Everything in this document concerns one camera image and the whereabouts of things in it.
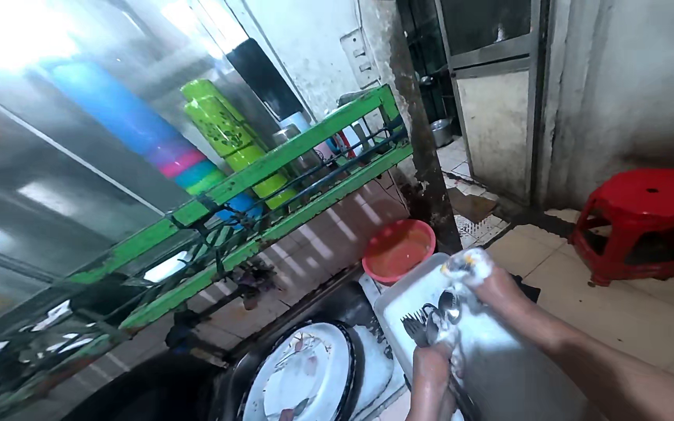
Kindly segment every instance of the red plastic stool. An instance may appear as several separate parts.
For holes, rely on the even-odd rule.
[[[607,225],[612,232],[606,241],[588,231]],[[674,169],[637,169],[610,178],[589,195],[568,243],[597,285],[674,276]],[[642,250],[658,261],[642,261]]]

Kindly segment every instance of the steel pot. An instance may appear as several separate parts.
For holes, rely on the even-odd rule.
[[[446,146],[454,140],[452,137],[452,121],[449,119],[440,119],[431,123],[431,132],[436,148]]]

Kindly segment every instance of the dish rack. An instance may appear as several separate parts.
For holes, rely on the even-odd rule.
[[[373,110],[379,110],[384,126],[364,139],[361,155],[350,154],[358,146],[354,145],[321,166],[295,177],[280,190],[259,200],[257,205],[287,188],[295,189],[297,195],[255,219],[243,212],[236,213],[237,217],[229,221],[213,216],[221,209],[235,213],[224,205],[231,198],[280,171],[291,160]],[[267,249],[412,153],[391,90],[387,85],[372,89],[12,309],[0,317],[0,344],[32,343],[65,324],[76,335],[25,367],[18,376],[8,379],[8,383],[0,384],[0,418],[44,397],[62,380],[220,281],[237,265]],[[325,167],[329,169],[328,173],[323,170]],[[314,182],[317,173],[326,175]],[[180,271],[157,283],[143,279],[149,269],[184,250],[188,253]],[[133,293],[117,294],[117,285],[134,287],[128,288]],[[110,298],[121,303],[106,314],[84,309],[51,314],[60,303],[77,302],[86,297]],[[236,292],[217,302],[215,309],[230,302],[233,299],[230,297],[237,297]],[[46,328],[38,331],[30,328],[49,317],[54,320]]]

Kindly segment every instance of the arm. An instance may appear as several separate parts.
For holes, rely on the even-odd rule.
[[[543,350],[608,419],[674,420],[674,375],[548,314],[499,267],[473,290],[509,326]]]
[[[445,407],[454,405],[446,389],[449,385],[450,356],[451,350],[444,344],[415,348],[413,392],[410,394],[410,412],[406,421],[438,421],[442,413],[448,412]]]

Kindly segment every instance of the red plastic basin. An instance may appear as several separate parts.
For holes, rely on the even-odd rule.
[[[363,270],[383,285],[397,282],[431,257],[436,234],[423,221],[403,219],[381,228],[363,254]]]

